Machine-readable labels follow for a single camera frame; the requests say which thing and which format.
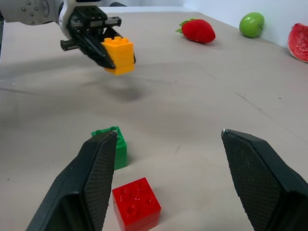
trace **red strawberry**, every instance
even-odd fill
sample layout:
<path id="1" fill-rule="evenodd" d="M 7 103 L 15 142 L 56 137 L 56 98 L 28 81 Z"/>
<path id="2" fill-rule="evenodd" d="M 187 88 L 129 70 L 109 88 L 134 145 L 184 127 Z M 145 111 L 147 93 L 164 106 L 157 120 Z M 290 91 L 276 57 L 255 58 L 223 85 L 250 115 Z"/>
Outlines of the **red strawberry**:
<path id="1" fill-rule="evenodd" d="M 190 19 L 181 23 L 180 26 L 182 28 L 177 31 L 194 42 L 209 43 L 216 37 L 210 23 L 203 19 Z"/>

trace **yellow lego brick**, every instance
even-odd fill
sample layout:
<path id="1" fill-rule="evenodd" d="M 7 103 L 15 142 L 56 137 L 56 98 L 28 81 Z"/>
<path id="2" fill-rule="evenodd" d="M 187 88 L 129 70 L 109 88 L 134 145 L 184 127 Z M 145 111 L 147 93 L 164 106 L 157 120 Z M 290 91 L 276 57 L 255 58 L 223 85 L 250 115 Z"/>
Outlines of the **yellow lego brick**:
<path id="1" fill-rule="evenodd" d="M 116 68 L 121 68 L 124 66 L 129 66 L 134 64 L 134 56 L 128 58 L 128 59 L 122 59 L 122 60 L 113 60 Z"/>
<path id="2" fill-rule="evenodd" d="M 131 57 L 134 58 L 134 51 L 125 51 L 125 52 L 121 52 L 121 53 L 108 53 L 110 55 L 110 58 L 112 60 L 124 60 L 124 59 L 129 59 Z"/>
<path id="3" fill-rule="evenodd" d="M 115 37 L 115 39 L 105 38 L 102 44 L 106 48 L 108 53 L 121 53 L 134 50 L 133 43 L 130 42 L 128 38 L 122 38 L 122 37 Z"/>
<path id="4" fill-rule="evenodd" d="M 105 68 L 106 71 L 116 75 L 116 76 L 120 76 L 120 75 L 123 75 L 123 74 L 126 74 L 128 72 L 131 72 L 135 69 L 135 65 L 129 65 L 129 66 L 124 66 L 124 67 L 121 67 L 121 68 L 116 68 L 116 69 L 108 69 L 108 68 Z"/>

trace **stacked lego bricks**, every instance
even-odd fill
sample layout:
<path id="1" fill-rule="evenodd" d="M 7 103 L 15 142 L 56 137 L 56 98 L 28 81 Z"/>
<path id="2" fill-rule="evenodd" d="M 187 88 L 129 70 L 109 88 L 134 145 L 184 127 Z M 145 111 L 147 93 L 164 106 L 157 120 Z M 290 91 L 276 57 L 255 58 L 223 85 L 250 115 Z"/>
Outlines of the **stacked lego bricks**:
<path id="1" fill-rule="evenodd" d="M 105 68 L 106 71 L 118 76 L 134 70 L 134 48 L 128 38 L 105 38 L 102 45 L 116 66 L 115 69 Z"/>
<path id="2" fill-rule="evenodd" d="M 112 190 L 121 231 L 148 231 L 158 225 L 161 207 L 146 178 Z"/>
<path id="3" fill-rule="evenodd" d="M 117 143 L 115 153 L 115 171 L 127 166 L 127 145 L 119 127 L 111 127 L 103 130 L 97 130 L 91 133 L 92 136 L 107 131 L 115 130 L 117 132 Z"/>

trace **white wall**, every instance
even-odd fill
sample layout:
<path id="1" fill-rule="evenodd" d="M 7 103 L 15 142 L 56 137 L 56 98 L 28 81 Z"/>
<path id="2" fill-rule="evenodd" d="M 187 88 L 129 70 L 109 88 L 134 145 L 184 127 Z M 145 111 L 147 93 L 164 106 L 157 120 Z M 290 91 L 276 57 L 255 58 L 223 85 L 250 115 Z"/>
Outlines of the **white wall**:
<path id="1" fill-rule="evenodd" d="M 103 0 L 103 6 L 109 6 L 113 2 L 119 2 L 126 6 L 182 6 L 184 0 Z"/>
<path id="2" fill-rule="evenodd" d="M 295 23 L 308 25 L 308 0 L 184 0 L 184 6 L 237 28 L 245 14 L 259 12 L 266 23 L 261 37 L 285 47 Z"/>

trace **green apple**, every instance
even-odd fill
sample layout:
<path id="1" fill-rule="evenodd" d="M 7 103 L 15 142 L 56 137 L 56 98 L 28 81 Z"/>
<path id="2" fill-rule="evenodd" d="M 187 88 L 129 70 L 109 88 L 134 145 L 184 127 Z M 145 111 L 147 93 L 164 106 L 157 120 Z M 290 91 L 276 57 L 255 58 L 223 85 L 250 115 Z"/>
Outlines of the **green apple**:
<path id="1" fill-rule="evenodd" d="M 264 17 L 260 13 L 249 13 L 240 22 L 240 32 L 249 38 L 258 37 L 262 33 Z"/>

